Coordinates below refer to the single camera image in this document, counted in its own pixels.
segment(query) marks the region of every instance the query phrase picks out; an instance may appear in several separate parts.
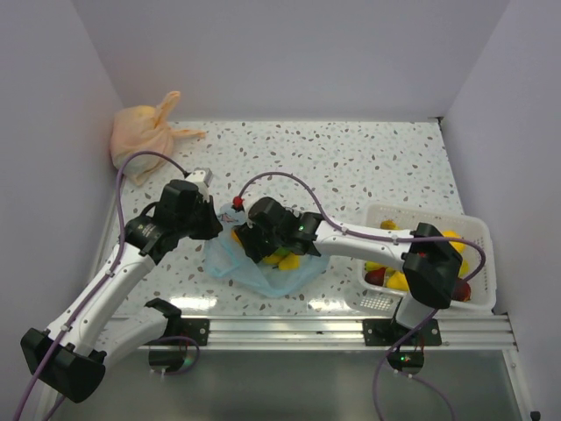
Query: yellow fruit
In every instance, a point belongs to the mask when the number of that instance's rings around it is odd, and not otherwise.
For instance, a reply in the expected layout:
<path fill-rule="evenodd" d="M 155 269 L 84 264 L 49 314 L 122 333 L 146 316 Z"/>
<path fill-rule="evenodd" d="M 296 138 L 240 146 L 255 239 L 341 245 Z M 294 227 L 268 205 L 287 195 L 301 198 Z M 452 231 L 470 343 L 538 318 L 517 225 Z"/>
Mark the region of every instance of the yellow fruit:
<path fill-rule="evenodd" d="M 365 261 L 365 272 L 372 272 L 373 270 L 378 270 L 378 269 L 381 269 L 381 268 L 385 268 L 386 273 L 388 275 L 395 272 L 394 268 L 387 267 L 387 266 L 384 266 L 384 265 L 380 265 L 379 263 L 376 263 L 375 261 Z"/>
<path fill-rule="evenodd" d="M 386 282 L 386 288 L 398 289 L 399 291 L 409 291 L 407 279 L 402 272 L 395 272 Z"/>
<path fill-rule="evenodd" d="M 442 235 L 443 237 L 453 237 L 454 239 L 462 238 L 461 235 L 459 235 L 457 232 L 454 231 L 444 231 Z M 458 253 L 462 253 L 465 249 L 464 243 L 457 243 L 455 241 L 451 241 L 450 244 L 452 244 L 452 247 L 454 247 Z"/>
<path fill-rule="evenodd" d="M 279 262 L 280 270 L 294 270 L 300 267 L 300 256 L 294 253 L 289 254 L 287 257 Z"/>
<path fill-rule="evenodd" d="M 234 239 L 234 241 L 236 241 L 238 244 L 242 245 L 242 242 L 239 240 L 238 235 L 236 234 L 236 232 L 234 230 L 231 230 L 231 237 Z"/>
<path fill-rule="evenodd" d="M 400 227 L 397 226 L 397 224 L 394 221 L 392 221 L 391 219 L 388 219 L 386 221 L 382 221 L 380 223 L 380 228 L 382 230 L 399 230 L 400 229 Z"/>
<path fill-rule="evenodd" d="M 470 271 L 470 265 L 467 263 L 466 259 L 462 260 L 462 266 L 459 267 L 459 274 L 458 276 L 460 278 L 463 278 L 464 276 L 467 275 L 467 273 Z"/>
<path fill-rule="evenodd" d="M 366 272 L 372 272 L 373 270 L 378 270 L 383 267 L 384 267 L 383 265 L 380 265 L 379 263 L 376 263 L 374 261 L 365 261 Z"/>
<path fill-rule="evenodd" d="M 282 259 L 282 256 L 271 254 L 270 256 L 264 257 L 261 261 L 266 265 L 278 265 Z"/>

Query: black mounting bracket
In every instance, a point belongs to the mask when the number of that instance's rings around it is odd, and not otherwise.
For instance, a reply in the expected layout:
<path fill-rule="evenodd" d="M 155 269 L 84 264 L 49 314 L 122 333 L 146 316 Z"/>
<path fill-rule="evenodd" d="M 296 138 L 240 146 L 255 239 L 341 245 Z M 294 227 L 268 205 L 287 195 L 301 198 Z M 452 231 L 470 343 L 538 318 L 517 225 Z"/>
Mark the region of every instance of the black mounting bracket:
<path fill-rule="evenodd" d="M 366 346 L 391 346 L 408 332 L 391 318 L 366 318 L 362 321 L 362 334 Z M 441 346 L 438 321 L 430 320 L 419 332 L 406 340 L 404 346 Z"/>
<path fill-rule="evenodd" d="M 182 318 L 183 333 L 195 340 L 199 346 L 209 342 L 210 321 L 207 318 Z"/>
<path fill-rule="evenodd" d="M 174 330 L 164 334 L 166 336 L 187 336 L 199 346 L 206 346 L 209 342 L 210 321 L 207 318 L 182 318 L 174 324 Z M 148 345 L 161 345 L 152 342 Z M 185 362 L 185 351 L 181 346 L 185 345 L 179 340 L 170 340 L 165 345 L 178 346 L 175 349 L 150 349 L 148 363 L 150 367 L 166 367 L 167 372 L 173 372 L 183 367 Z"/>

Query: orange plastic bag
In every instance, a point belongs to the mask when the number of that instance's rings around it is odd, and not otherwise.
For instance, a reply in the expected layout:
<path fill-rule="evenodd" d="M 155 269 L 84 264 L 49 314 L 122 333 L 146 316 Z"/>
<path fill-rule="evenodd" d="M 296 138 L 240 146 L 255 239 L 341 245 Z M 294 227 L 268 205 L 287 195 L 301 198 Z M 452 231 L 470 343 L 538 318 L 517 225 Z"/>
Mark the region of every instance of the orange plastic bag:
<path fill-rule="evenodd" d="M 156 108 L 148 105 L 125 108 L 115 114 L 110 151 L 113 165 L 119 169 L 124 160 L 138 151 L 154 151 L 171 156 L 176 138 L 204 138 L 201 130 L 174 130 L 167 116 L 179 102 L 181 93 L 170 92 Z M 140 155 L 124 169 L 138 186 L 166 161 L 153 155 Z"/>

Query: light blue plastic bag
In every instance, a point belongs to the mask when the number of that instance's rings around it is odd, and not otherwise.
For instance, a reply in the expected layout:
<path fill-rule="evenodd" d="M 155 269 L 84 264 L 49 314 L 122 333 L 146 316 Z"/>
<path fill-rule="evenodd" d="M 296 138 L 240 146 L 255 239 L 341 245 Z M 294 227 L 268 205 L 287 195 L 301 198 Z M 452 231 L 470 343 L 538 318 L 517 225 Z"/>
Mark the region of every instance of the light blue plastic bag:
<path fill-rule="evenodd" d="M 218 214 L 224 230 L 204 245 L 204 270 L 216 278 L 233 279 L 264 296 L 285 296 L 314 280 L 327 269 L 329 256 L 300 256 L 300 267 L 279 270 L 265 263 L 255 264 L 231 237 L 231 229 L 245 222 L 244 212 L 235 212 L 229 204 Z"/>

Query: plastic fruit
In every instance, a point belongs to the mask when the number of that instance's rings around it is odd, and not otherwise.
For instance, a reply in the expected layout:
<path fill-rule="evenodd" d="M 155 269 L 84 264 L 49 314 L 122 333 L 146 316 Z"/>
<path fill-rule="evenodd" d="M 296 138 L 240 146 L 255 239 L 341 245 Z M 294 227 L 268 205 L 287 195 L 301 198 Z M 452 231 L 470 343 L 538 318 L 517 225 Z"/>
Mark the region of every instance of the plastic fruit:
<path fill-rule="evenodd" d="M 462 280 L 456 281 L 456 288 L 454 288 L 454 292 L 452 293 L 452 300 L 461 301 L 465 303 L 472 298 L 472 287 L 467 282 Z"/>
<path fill-rule="evenodd" d="M 277 254 L 271 254 L 270 256 L 264 257 L 261 261 L 266 265 L 278 265 L 282 259 L 283 259 L 282 256 L 278 256 Z"/>
<path fill-rule="evenodd" d="M 381 269 L 381 268 L 386 269 L 386 273 L 388 275 L 395 272 L 394 268 L 390 268 L 390 267 L 387 267 L 387 266 L 380 265 L 379 263 L 376 263 L 375 261 L 365 261 L 365 272 L 372 272 L 373 270 L 378 270 L 378 269 Z"/>
<path fill-rule="evenodd" d="M 443 237 L 453 237 L 454 239 L 461 239 L 462 238 L 461 235 L 459 235 L 457 232 L 454 232 L 454 231 L 444 231 L 442 233 L 442 236 Z M 451 241 L 450 244 L 452 244 L 452 247 L 454 247 L 458 253 L 462 253 L 465 249 L 465 244 L 464 243 L 456 243 L 455 241 Z"/>
<path fill-rule="evenodd" d="M 371 270 L 365 275 L 366 283 L 370 285 L 377 285 L 379 287 L 384 286 L 384 275 L 386 274 L 386 268 L 378 268 L 376 270 Z"/>
<path fill-rule="evenodd" d="M 407 279 L 402 272 L 395 272 L 386 282 L 386 288 L 398 289 L 399 291 L 409 291 Z"/>
<path fill-rule="evenodd" d="M 236 232 L 234 230 L 231 230 L 231 237 L 234 239 L 234 241 L 236 241 L 238 244 L 242 245 L 242 242 L 239 240 L 238 235 L 236 234 Z"/>
<path fill-rule="evenodd" d="M 382 230 L 399 230 L 400 227 L 397 226 L 397 224 L 392 221 L 391 219 L 387 219 L 386 221 L 382 221 L 380 223 L 380 228 Z"/>
<path fill-rule="evenodd" d="M 277 256 L 280 256 L 280 257 L 287 257 L 290 254 L 290 250 L 280 247 L 273 254 L 276 254 Z"/>
<path fill-rule="evenodd" d="M 365 271 L 366 272 L 371 272 L 373 270 L 378 270 L 383 268 L 384 266 L 380 265 L 379 263 L 376 263 L 375 261 L 366 261 L 365 262 Z"/>
<path fill-rule="evenodd" d="M 279 262 L 280 270 L 294 270 L 300 267 L 300 256 L 294 253 L 289 254 L 287 257 Z"/>
<path fill-rule="evenodd" d="M 467 273 L 468 273 L 469 271 L 470 271 L 470 265 L 469 265 L 469 263 L 467 262 L 466 259 L 463 259 L 463 260 L 462 260 L 462 266 L 459 267 L 459 274 L 458 274 L 458 276 L 459 276 L 460 278 L 463 278 L 464 276 L 467 275 Z"/>

